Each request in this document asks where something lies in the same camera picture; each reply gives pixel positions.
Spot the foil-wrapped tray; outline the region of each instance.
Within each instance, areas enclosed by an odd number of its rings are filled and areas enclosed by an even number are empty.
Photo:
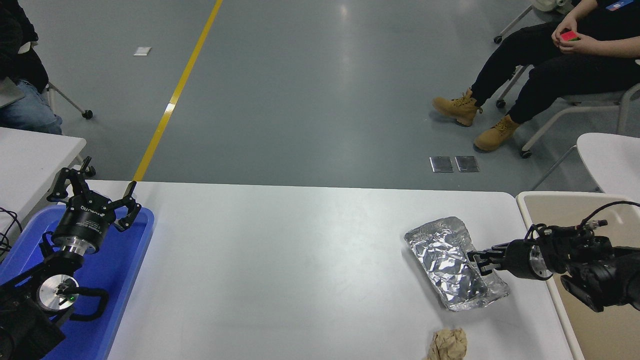
[[[467,253],[476,248],[462,220],[428,222],[404,235],[444,306],[451,311],[484,307],[509,295],[509,286],[494,272],[482,276]]]

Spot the work boot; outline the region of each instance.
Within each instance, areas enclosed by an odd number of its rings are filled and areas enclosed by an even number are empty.
[[[520,126],[517,122],[513,122],[509,115],[506,115],[491,129],[480,134],[474,141],[474,145],[484,151],[494,151],[498,149],[503,142],[513,136],[516,129]]]
[[[472,91],[469,88],[463,97],[451,100],[437,97],[431,103],[442,115],[453,117],[460,125],[468,127],[474,123],[477,111],[480,110],[482,113],[482,108],[476,106],[476,100],[471,97],[471,94]]]

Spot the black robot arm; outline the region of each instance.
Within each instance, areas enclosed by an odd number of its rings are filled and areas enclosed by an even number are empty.
[[[561,276],[563,287],[593,311],[630,304],[640,310],[640,249],[613,247],[594,229],[607,225],[605,220],[590,221],[602,206],[572,227],[532,225],[524,239],[513,240],[491,249],[469,252],[482,275],[507,270],[516,277],[546,280]]]
[[[91,321],[105,310],[109,293],[80,286],[74,272],[84,263],[85,254],[100,250],[111,224],[119,231],[131,227],[141,205],[133,199],[132,181],[122,199],[109,198],[89,189],[91,158],[80,170],[63,168],[58,173],[47,200],[64,202],[67,208],[55,231],[42,236],[39,244],[43,261],[0,286],[0,357],[36,360],[43,358],[65,339],[60,327],[67,320]],[[67,181],[73,196],[67,199]],[[126,216],[117,220],[115,210],[127,207]],[[74,313],[78,296],[100,298],[93,314]]]

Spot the hand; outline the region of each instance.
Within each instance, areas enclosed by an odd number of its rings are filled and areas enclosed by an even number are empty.
[[[563,54],[599,55],[602,42],[587,35],[578,34],[580,40],[564,41],[560,39],[559,48]]]
[[[560,37],[561,33],[566,33],[567,31],[572,30],[574,33],[578,32],[578,22],[572,16],[566,16],[564,20],[558,25],[553,34],[551,34],[551,40],[553,40],[554,45],[556,47],[560,46],[560,41],[562,38]]]

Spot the black jacket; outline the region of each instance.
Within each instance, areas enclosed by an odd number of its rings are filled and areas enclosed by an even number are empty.
[[[42,92],[49,82],[42,61],[31,49],[18,54],[23,44],[37,41],[38,34],[16,0],[0,0],[0,79],[25,79]]]

